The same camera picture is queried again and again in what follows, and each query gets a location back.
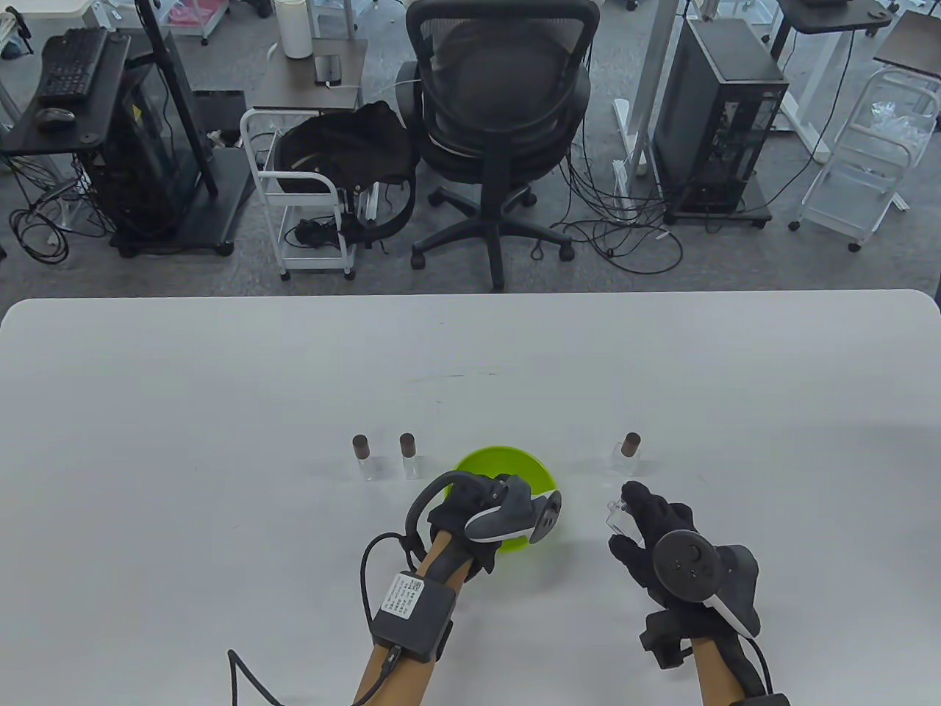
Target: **glass vial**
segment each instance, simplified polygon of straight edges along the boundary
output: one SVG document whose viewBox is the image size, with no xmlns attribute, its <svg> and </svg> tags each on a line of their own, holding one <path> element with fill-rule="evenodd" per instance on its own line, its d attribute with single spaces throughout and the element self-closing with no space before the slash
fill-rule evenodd
<svg viewBox="0 0 941 706">
<path fill-rule="evenodd" d="M 641 435 L 631 431 L 630 434 L 624 437 L 624 441 L 614 448 L 611 453 L 611 461 L 618 473 L 626 475 L 628 478 L 638 475 L 641 456 L 640 445 Z"/>
<path fill-rule="evenodd" d="M 375 459 L 369 455 L 369 440 L 364 434 L 353 437 L 353 453 L 359 462 L 359 472 L 363 480 L 376 480 L 379 477 L 379 468 Z"/>
<path fill-rule="evenodd" d="M 630 537 L 637 543 L 637 546 L 643 547 L 644 538 L 637 529 L 637 522 L 628 511 L 627 504 L 623 500 L 612 500 L 608 503 L 608 510 L 608 526 L 618 535 Z"/>
<path fill-rule="evenodd" d="M 402 448 L 402 468 L 406 472 L 406 479 L 416 480 L 421 476 L 418 472 L 418 457 L 415 456 L 415 436 L 406 432 L 399 437 L 399 446 Z"/>
</svg>

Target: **gray carpet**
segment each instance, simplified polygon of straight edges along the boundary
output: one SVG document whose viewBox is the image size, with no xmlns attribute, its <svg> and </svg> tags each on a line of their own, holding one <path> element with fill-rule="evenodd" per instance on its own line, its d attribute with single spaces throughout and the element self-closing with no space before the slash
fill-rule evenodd
<svg viewBox="0 0 941 706">
<path fill-rule="evenodd" d="M 586 120 L 587 152 L 598 186 L 612 187 L 612 158 L 623 156 L 614 127 L 612 99 L 632 97 L 636 88 L 654 4 L 646 0 L 627 12 L 617 0 L 603 9 L 595 40 L 592 68 L 593 94 Z M 391 86 L 409 54 L 403 9 L 393 0 L 379 0 L 359 20 L 359 34 L 370 40 L 363 79 L 367 100 L 394 104 Z M 35 24 L 44 36 L 61 26 Z M 339 36 L 342 27 L 324 20 L 325 34 Z M 277 37 L 274 18 L 259 20 L 251 7 L 236 4 L 202 47 L 192 38 L 179 39 L 187 74 L 194 88 L 242 88 L 250 99 L 263 81 L 264 54 Z M 857 33 L 853 61 L 841 92 L 837 113 L 828 136 L 858 95 L 862 83 L 877 69 L 871 60 L 880 38 Z M 800 88 L 812 66 L 820 40 L 801 37 L 789 65 L 792 84 Z M 844 53 L 837 54 L 842 63 Z M 21 101 L 36 84 L 39 60 L 25 57 L 0 62 L 4 82 Z M 830 109 L 839 70 L 833 72 L 819 102 L 812 110 L 822 124 Z M 753 289 L 842 289 L 910 287 L 933 294 L 941 272 L 941 222 L 939 138 L 935 136 L 917 173 L 902 193 L 912 205 L 900 214 L 890 210 L 882 229 L 861 252 L 846 250 L 847 240 L 836 233 L 806 224 L 799 232 L 787 229 L 790 215 L 817 171 L 808 168 L 772 204 L 774 221 L 763 231 L 725 227 L 705 233 L 701 226 L 677 225 L 685 256 L 670 272 L 657 276 L 631 275 L 615 270 L 589 247 L 577 246 L 573 263 L 560 263 L 556 249 L 546 249 L 544 260 L 530 257 L 530 245 L 504 241 L 506 290 L 509 292 L 573 291 L 671 291 Z M 806 161 L 807 153 L 795 136 L 773 136 L 758 162 L 758 178 L 766 193 L 775 193 Z M 0 314 L 14 302 L 28 297 L 157 297 L 234 295 L 401 294 L 489 291 L 486 248 L 482 243 L 457 244 L 429 253 L 427 268 L 412 271 L 410 245 L 416 239 L 457 221 L 448 206 L 432 209 L 423 197 L 441 179 L 426 168 L 419 174 L 419 205 L 414 218 L 388 242 L 388 254 L 364 250 L 358 256 L 358 276 L 345 281 L 337 273 L 295 273 L 289 282 L 279 279 L 270 242 L 263 227 L 257 196 L 246 205 L 237 230 L 235 253 L 230 258 L 213 254 L 141 256 L 122 260 L 105 242 L 71 238 L 72 255 L 62 265 L 46 266 L 30 260 L 6 228 L 7 212 L 22 205 L 22 196 L 11 178 L 0 177 L 0 244 L 9 257 L 0 264 Z M 539 203 L 524 217 L 549 225 L 565 212 L 567 187 L 558 170 L 535 186 Z M 395 189 L 391 197 L 399 195 Z M 573 204 L 572 218 L 586 217 L 587 209 Z M 676 247 L 669 239 L 648 238 L 622 264 L 636 269 L 669 263 Z"/>
</svg>

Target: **office chair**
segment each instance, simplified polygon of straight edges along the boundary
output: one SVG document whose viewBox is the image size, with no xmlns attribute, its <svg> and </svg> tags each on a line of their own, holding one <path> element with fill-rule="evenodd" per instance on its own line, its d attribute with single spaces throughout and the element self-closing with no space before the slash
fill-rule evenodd
<svg viewBox="0 0 941 706">
<path fill-rule="evenodd" d="M 480 203 L 448 189 L 428 196 L 466 220 L 412 246 L 411 266 L 458 240 L 481 238 L 493 289 L 503 289 L 500 238 L 531 238 L 575 258 L 571 238 L 515 220 L 530 182 L 558 165 L 584 118 L 591 83 L 582 60 L 598 27 L 592 0 L 415 0 L 406 28 L 415 61 L 396 82 L 416 156 L 445 179 L 481 185 Z"/>
</svg>

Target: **pc tower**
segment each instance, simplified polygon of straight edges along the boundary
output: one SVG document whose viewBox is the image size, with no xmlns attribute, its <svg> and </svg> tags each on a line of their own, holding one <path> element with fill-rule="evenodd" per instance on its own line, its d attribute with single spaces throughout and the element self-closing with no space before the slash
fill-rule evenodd
<svg viewBox="0 0 941 706">
<path fill-rule="evenodd" d="M 653 147 L 664 222 L 771 215 L 753 178 L 788 81 L 744 20 L 687 20 Z"/>
<path fill-rule="evenodd" d="M 150 58 L 146 34 L 128 34 L 131 50 L 107 139 L 99 150 L 82 152 L 79 158 L 91 180 L 91 196 L 118 234 L 156 244 L 175 235 L 199 186 L 199 165 L 167 85 Z M 164 41 L 180 67 L 179 75 L 185 77 L 168 32 Z M 188 86 L 184 94 L 191 99 Z"/>
</svg>

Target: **green bowl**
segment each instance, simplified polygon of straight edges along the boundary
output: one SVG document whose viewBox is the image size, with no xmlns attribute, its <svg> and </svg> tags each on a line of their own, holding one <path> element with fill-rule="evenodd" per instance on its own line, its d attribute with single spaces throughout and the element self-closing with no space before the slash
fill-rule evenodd
<svg viewBox="0 0 941 706">
<path fill-rule="evenodd" d="M 488 446 L 474 451 L 457 464 L 459 471 L 477 473 L 488 478 L 495 478 L 501 473 L 518 475 L 530 484 L 533 495 L 541 495 L 556 490 L 555 478 L 538 458 L 530 456 L 512 446 Z M 529 539 L 518 537 L 506 540 L 501 552 L 518 552 L 529 546 Z"/>
</svg>

